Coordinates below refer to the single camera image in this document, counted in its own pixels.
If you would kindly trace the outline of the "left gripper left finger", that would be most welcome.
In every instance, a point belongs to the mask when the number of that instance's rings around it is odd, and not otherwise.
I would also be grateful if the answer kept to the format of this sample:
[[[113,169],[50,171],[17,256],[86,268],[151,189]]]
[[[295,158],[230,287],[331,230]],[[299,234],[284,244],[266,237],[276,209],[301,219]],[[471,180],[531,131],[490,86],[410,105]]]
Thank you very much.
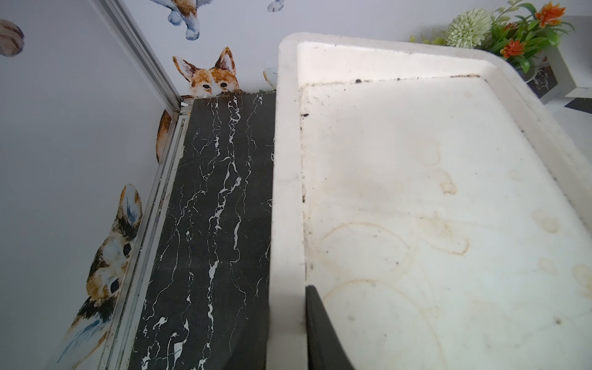
[[[265,369],[269,327],[269,305],[254,307],[223,370]]]

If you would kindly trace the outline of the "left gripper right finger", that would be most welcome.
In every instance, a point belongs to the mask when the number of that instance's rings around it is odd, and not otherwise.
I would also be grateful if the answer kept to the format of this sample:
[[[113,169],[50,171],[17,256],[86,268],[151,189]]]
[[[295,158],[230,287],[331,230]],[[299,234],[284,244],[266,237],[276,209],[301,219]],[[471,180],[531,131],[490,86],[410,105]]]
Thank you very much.
[[[305,313],[308,370],[354,370],[313,285],[305,288]]]

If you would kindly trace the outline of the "white three-drawer cabinet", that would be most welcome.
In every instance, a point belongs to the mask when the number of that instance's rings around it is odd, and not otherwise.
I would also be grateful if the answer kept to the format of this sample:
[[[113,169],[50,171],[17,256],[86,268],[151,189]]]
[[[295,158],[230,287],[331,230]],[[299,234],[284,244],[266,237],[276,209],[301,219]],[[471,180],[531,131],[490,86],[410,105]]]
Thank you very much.
[[[278,48],[269,369],[317,288],[357,369],[589,369],[591,164],[486,52]]]

